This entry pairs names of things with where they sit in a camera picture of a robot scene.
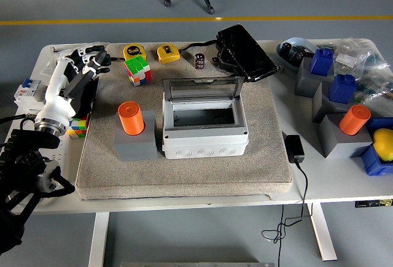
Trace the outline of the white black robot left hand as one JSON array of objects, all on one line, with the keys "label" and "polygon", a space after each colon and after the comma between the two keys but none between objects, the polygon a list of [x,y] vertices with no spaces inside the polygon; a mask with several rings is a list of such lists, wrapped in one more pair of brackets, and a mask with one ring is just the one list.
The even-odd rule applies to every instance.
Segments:
[{"label": "white black robot left hand", "polygon": [[110,71],[111,56],[104,45],[87,44],[56,55],[56,66],[45,92],[45,105],[37,114],[37,130],[64,133],[72,118],[91,112],[98,77]]}]

